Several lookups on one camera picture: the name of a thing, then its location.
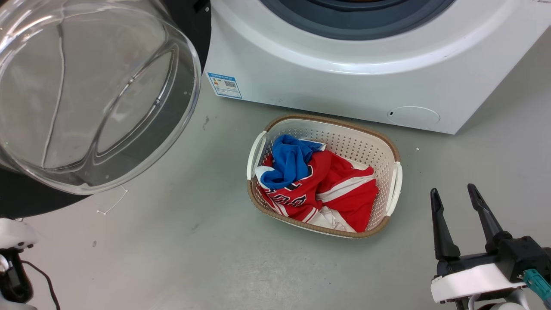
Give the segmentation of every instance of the floor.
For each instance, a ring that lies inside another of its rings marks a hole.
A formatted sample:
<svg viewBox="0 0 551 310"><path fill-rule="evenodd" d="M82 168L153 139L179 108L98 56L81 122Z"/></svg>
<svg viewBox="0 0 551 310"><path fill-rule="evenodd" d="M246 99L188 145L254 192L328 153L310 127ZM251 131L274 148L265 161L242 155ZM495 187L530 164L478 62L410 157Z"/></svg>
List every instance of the floor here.
<svg viewBox="0 0 551 310"><path fill-rule="evenodd" d="M119 187L25 219L41 240L23 258L50 274L63 309L455 309L430 294L431 188L462 254L484 250L467 183L513 236L551 245L549 51L547 33L455 136L355 121L392 138L404 169L396 211L374 237L324 236L257 211L245 189L250 146L294 111L218 98L204 80L189 127L122 200ZM29 275L30 303L54 309Z"/></svg>

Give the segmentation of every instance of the blue garment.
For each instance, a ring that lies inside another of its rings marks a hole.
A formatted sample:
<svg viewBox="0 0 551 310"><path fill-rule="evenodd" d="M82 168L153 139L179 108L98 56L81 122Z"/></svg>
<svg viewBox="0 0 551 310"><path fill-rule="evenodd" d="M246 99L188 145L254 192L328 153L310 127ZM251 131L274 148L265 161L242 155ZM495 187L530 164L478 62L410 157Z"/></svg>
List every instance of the blue garment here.
<svg viewBox="0 0 551 310"><path fill-rule="evenodd" d="M282 189L309 175L308 162L323 144L298 140L289 135L279 136L272 146L274 170L264 172L260 181L269 189Z"/></svg>

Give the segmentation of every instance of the white basket handle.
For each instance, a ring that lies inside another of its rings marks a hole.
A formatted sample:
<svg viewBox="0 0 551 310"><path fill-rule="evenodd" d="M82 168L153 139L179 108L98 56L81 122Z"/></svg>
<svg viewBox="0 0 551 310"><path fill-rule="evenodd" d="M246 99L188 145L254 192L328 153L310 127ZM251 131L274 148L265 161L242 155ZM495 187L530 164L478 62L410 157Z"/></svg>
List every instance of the white basket handle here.
<svg viewBox="0 0 551 310"><path fill-rule="evenodd" d="M398 203L398 197L402 190L402 165L400 162L396 162L394 171L392 172L392 181L390 191L388 192L388 203L386 205L386 215L391 216Z"/></svg>
<svg viewBox="0 0 551 310"><path fill-rule="evenodd" d="M261 150L266 144L266 134L267 132L265 130L262 131L252 144L251 152L249 153L249 161L247 162L247 180L251 180L255 176L255 168L259 164L260 155L262 155Z"/></svg>

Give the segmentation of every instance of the white plastic basket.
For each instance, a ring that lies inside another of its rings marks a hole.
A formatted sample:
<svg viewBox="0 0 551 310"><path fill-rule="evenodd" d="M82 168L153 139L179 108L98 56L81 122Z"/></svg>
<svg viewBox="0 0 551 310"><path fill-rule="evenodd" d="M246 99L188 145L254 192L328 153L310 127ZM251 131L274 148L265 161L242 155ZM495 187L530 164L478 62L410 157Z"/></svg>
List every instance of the white plastic basket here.
<svg viewBox="0 0 551 310"><path fill-rule="evenodd" d="M281 216L261 195L255 168L272 152L277 137L289 134L299 139L322 142L327 149L349 161L372 166L379 193L365 232L343 232ZM394 212L402 187L402 166L394 143L384 135L357 125L310 115L289 115L272 121L256 138L247 164L247 187L253 204L262 212L288 224L343 238L365 238L381 231Z"/></svg>

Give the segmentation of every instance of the pile of clothes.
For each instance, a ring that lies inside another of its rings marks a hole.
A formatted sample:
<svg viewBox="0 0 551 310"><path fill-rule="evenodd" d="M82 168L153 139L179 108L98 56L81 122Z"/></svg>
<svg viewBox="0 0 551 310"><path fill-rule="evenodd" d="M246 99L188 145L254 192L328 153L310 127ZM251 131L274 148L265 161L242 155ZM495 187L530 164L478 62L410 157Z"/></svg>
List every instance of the pile of clothes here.
<svg viewBox="0 0 551 310"><path fill-rule="evenodd" d="M373 168L356 169L325 144L279 136L255 169L263 198L277 214L347 232L364 232L379 189Z"/></svg>

